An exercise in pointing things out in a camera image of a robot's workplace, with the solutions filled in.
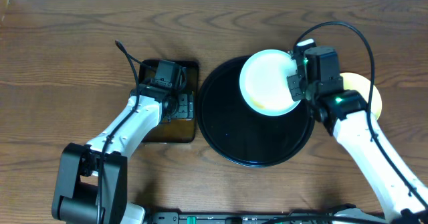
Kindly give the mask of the yellow plate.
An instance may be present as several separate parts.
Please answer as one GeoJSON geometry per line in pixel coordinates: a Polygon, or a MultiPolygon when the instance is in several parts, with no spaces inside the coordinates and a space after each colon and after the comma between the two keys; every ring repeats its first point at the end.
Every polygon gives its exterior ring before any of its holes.
{"type": "MultiPolygon", "coordinates": [[[[370,80],[365,78],[362,75],[352,73],[352,72],[343,72],[340,74],[343,78],[343,84],[345,90],[356,90],[360,95],[368,102],[369,91],[370,91],[370,80]]],[[[378,120],[382,112],[382,98],[377,87],[373,88],[372,93],[372,104],[371,112],[375,115],[375,118],[378,120]]]]}

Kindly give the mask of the light blue plate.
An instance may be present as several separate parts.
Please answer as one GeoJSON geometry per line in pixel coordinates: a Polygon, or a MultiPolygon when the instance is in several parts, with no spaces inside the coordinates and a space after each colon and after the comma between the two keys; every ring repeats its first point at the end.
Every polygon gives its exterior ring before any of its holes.
{"type": "Polygon", "coordinates": [[[266,49],[250,56],[239,75],[239,89],[246,104],[265,116],[291,112],[300,102],[292,99],[287,77],[296,70],[296,62],[284,51],[266,49]]]}

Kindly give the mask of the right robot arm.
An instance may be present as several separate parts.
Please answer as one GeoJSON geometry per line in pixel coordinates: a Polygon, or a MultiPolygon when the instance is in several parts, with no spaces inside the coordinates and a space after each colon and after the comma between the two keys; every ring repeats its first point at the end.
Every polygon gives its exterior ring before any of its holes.
{"type": "Polygon", "coordinates": [[[367,78],[341,73],[325,81],[287,78],[294,100],[305,100],[352,157],[374,191],[387,223],[426,223],[427,187],[406,165],[382,132],[379,91],[367,78]]]}

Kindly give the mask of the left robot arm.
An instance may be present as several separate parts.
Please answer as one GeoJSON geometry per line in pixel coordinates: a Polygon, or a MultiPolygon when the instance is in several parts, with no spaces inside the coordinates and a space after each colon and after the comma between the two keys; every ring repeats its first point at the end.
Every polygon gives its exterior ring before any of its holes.
{"type": "Polygon", "coordinates": [[[66,223],[143,223],[144,207],[128,201],[128,162],[163,120],[192,124],[196,87],[140,84],[116,119],[85,145],[60,157],[51,214],[66,223]]]}

